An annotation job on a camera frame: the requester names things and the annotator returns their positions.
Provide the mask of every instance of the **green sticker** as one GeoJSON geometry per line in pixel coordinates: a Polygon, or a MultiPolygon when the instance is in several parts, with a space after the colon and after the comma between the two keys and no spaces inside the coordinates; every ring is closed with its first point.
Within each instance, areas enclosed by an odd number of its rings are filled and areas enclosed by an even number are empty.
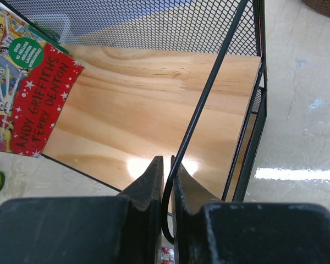
{"type": "Polygon", "coordinates": [[[27,37],[16,38],[9,47],[10,57],[23,69],[36,68],[44,58],[44,51],[38,42],[27,37]]]}

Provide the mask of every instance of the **white floor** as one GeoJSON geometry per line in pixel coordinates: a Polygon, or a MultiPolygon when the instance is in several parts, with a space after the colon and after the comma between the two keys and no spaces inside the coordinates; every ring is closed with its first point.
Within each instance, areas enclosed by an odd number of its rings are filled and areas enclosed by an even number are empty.
{"type": "MultiPolygon", "coordinates": [[[[266,1],[268,118],[246,201],[314,202],[330,210],[330,19],[300,0],[266,1]]],[[[115,195],[43,157],[0,153],[13,197],[115,195]]]]}

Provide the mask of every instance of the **wood grain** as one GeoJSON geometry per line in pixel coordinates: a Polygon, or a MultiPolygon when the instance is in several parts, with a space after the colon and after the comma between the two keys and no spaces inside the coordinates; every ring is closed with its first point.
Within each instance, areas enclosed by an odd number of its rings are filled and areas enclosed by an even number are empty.
{"type": "Polygon", "coordinates": [[[241,145],[241,149],[240,149],[240,152],[238,154],[238,159],[237,159],[235,170],[233,172],[232,179],[231,179],[231,182],[230,182],[229,191],[228,191],[227,196],[226,196],[226,201],[228,201],[228,202],[232,201],[233,196],[235,194],[238,179],[239,179],[240,174],[241,174],[244,155],[246,153],[246,149],[248,147],[249,140],[250,140],[250,138],[252,136],[252,133],[253,133],[255,120],[256,120],[256,115],[251,114],[250,117],[249,117],[249,120],[248,120],[248,126],[247,126],[247,129],[246,129],[246,133],[243,137],[243,142],[242,142],[242,145],[241,145]]]}
{"type": "MultiPolygon", "coordinates": [[[[85,66],[44,154],[118,189],[181,143],[216,54],[68,47],[85,66]]],[[[221,197],[259,57],[227,55],[183,164],[221,197]]]]}

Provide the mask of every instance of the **light wood surface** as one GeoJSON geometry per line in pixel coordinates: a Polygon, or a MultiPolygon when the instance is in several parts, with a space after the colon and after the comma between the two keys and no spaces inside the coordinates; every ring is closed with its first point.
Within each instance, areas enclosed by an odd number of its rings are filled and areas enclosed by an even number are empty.
{"type": "Polygon", "coordinates": [[[248,147],[248,143],[249,143],[249,140],[250,140],[252,132],[253,132],[255,119],[256,119],[256,115],[251,114],[250,117],[249,117],[249,120],[248,120],[248,126],[247,126],[247,129],[246,129],[246,133],[243,137],[243,142],[242,142],[242,145],[241,145],[241,149],[240,149],[240,152],[238,154],[238,159],[237,159],[235,170],[233,172],[232,179],[231,179],[231,182],[230,182],[229,191],[228,191],[227,196],[226,196],[226,201],[228,201],[228,202],[232,201],[232,198],[235,194],[238,179],[239,179],[240,174],[241,174],[244,155],[246,153],[246,149],[248,147]]]}
{"type": "MultiPolygon", "coordinates": [[[[67,49],[85,70],[44,154],[121,190],[162,155],[166,180],[216,54],[67,49]]],[[[259,66],[259,57],[226,56],[183,161],[218,197],[259,66]]]]}

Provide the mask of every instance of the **book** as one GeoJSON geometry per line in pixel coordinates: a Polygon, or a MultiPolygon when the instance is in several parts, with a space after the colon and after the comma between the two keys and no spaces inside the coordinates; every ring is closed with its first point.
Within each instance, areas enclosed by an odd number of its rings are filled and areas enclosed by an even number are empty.
{"type": "Polygon", "coordinates": [[[83,66],[0,8],[0,151],[38,157],[83,66]]]}

